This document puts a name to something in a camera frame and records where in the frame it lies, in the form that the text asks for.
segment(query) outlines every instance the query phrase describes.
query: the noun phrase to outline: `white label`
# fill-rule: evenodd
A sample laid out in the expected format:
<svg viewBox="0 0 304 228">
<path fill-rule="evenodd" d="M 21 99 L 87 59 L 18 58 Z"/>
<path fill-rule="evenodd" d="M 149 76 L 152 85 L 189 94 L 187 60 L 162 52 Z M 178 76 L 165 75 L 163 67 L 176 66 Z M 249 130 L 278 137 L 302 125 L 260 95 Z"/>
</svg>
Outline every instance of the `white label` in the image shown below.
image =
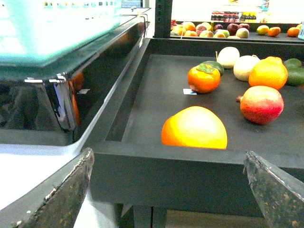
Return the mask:
<svg viewBox="0 0 304 228">
<path fill-rule="evenodd" d="M 186 95 L 196 95 L 197 94 L 192 89 L 183 89 L 183 91 L 184 91 L 184 94 L 186 94 Z"/>
<path fill-rule="evenodd" d="M 90 89 L 82 89 L 82 90 L 79 90 L 77 93 L 78 94 L 86 94 Z"/>
</svg>

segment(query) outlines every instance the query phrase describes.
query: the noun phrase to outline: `green basket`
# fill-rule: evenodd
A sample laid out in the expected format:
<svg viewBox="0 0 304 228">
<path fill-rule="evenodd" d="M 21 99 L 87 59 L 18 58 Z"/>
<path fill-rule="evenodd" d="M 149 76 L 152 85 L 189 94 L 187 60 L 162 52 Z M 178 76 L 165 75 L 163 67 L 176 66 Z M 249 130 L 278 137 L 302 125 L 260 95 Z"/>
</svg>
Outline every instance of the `green basket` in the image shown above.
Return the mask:
<svg viewBox="0 0 304 228">
<path fill-rule="evenodd" d="M 4 0 L 0 65 L 43 67 L 120 25 L 121 0 Z"/>
</svg>

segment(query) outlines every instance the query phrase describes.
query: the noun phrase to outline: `table leg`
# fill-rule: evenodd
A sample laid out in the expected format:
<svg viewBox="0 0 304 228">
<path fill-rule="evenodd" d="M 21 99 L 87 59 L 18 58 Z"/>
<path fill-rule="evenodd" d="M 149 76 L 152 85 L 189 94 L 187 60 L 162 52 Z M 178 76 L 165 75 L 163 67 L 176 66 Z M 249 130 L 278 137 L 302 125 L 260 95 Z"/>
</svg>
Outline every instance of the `table leg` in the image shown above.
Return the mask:
<svg viewBox="0 0 304 228">
<path fill-rule="evenodd" d="M 133 205 L 134 228 L 151 228 L 152 207 Z"/>
<path fill-rule="evenodd" d="M 152 228 L 165 228 L 167 219 L 167 209 L 153 207 Z"/>
</svg>

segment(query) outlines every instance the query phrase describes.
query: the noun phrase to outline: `pomegranate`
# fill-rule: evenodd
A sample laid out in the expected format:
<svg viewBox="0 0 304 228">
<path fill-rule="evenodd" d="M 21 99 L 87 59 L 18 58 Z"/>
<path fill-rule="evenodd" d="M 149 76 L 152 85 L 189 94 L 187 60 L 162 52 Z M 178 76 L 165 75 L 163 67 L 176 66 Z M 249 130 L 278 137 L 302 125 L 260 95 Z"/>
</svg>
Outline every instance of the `pomegranate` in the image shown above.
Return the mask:
<svg viewBox="0 0 304 228">
<path fill-rule="evenodd" d="M 274 88 L 258 85 L 250 87 L 243 96 L 237 98 L 246 119 L 256 124 L 268 124 L 282 113 L 284 101 Z"/>
</svg>

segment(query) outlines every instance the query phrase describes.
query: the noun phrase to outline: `black metal frame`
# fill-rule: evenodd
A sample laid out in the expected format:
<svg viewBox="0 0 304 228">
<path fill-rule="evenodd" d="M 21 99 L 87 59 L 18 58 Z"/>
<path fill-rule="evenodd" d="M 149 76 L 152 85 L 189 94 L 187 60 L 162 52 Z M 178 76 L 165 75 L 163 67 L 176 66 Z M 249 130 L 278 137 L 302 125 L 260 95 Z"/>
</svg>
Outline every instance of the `black metal frame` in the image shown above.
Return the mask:
<svg viewBox="0 0 304 228">
<path fill-rule="evenodd" d="M 155 2 L 155 38 L 170 38 L 172 0 Z"/>
</svg>

